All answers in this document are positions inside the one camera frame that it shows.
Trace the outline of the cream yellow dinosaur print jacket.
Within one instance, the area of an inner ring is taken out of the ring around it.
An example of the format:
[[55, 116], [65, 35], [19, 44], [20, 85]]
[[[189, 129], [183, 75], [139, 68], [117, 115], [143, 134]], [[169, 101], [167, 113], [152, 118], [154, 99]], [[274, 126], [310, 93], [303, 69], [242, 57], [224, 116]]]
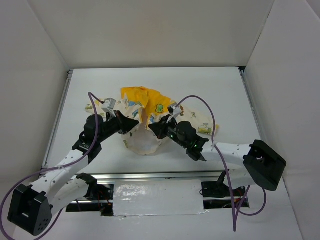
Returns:
[[[91, 115], [100, 115], [107, 119], [107, 114], [102, 110], [102, 104], [107, 98], [97, 98], [85, 107], [85, 111]], [[149, 124], [158, 123], [161, 118], [170, 116], [168, 106], [178, 103], [181, 109], [176, 122], [187, 121], [196, 129], [197, 134], [208, 135], [213, 138], [218, 125], [215, 118], [205, 117], [200, 113], [184, 107], [181, 102], [162, 95], [159, 91], [146, 87], [123, 87], [120, 90], [120, 98], [115, 99], [115, 111], [120, 111], [125, 117], [139, 121], [139, 125], [125, 135], [121, 135], [123, 145], [138, 155], [154, 154], [163, 144], [166, 138], [158, 139]]]

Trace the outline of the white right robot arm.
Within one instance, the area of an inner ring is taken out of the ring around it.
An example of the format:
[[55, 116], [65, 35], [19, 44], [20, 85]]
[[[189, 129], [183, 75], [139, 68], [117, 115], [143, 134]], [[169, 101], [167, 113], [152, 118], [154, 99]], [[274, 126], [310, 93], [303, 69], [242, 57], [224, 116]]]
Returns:
[[199, 136], [190, 122], [167, 120], [166, 117], [148, 127], [158, 139], [169, 138], [184, 148], [195, 162], [222, 161], [239, 166], [229, 170], [218, 182], [218, 192], [223, 196], [249, 185], [276, 191], [287, 166], [287, 162], [262, 140], [256, 139], [251, 144], [211, 143]]

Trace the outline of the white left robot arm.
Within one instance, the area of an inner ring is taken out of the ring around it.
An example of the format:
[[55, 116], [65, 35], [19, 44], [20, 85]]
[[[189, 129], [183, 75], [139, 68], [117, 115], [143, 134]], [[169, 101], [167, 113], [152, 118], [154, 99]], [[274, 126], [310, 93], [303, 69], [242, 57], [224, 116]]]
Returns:
[[83, 132], [68, 155], [38, 180], [26, 186], [15, 187], [8, 221], [38, 236], [48, 227], [53, 215], [79, 198], [87, 200], [104, 199], [108, 188], [82, 169], [87, 167], [102, 150], [101, 143], [114, 134], [125, 135], [139, 124], [139, 121], [125, 117], [120, 111], [87, 118]]

